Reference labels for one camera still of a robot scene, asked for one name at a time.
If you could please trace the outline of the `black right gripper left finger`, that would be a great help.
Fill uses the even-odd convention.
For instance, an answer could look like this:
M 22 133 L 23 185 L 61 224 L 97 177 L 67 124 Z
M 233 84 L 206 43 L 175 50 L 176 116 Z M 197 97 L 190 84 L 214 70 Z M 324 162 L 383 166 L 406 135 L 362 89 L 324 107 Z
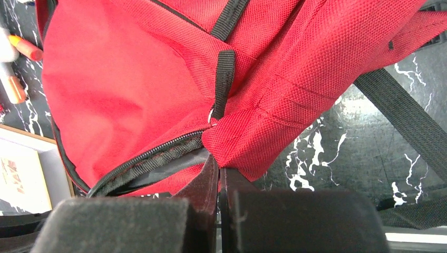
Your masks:
M 49 215 L 32 252 L 214 252 L 219 168 L 170 198 L 73 198 Z

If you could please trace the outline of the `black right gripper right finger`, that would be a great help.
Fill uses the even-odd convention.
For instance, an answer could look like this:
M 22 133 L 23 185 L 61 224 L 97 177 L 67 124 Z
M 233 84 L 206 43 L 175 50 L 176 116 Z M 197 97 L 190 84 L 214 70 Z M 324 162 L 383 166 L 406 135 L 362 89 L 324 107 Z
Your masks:
M 223 252 L 389 252 L 371 202 L 348 191 L 261 191 L 221 169 Z

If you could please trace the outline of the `red student backpack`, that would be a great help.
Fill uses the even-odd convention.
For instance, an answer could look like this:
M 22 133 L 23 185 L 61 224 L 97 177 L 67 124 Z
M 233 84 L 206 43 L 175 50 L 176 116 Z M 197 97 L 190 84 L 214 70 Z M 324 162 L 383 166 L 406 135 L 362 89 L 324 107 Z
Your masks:
M 446 30 L 424 1 L 36 1 L 63 164 L 91 197 L 176 193 L 202 162 L 259 179 L 354 80 Z

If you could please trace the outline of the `white furniture book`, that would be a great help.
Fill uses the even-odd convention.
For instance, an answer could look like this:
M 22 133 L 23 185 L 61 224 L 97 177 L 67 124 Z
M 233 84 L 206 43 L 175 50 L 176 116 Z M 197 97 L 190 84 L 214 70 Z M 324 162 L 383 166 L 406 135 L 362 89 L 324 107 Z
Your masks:
M 45 213 L 74 196 L 53 139 L 1 125 L 1 215 Z

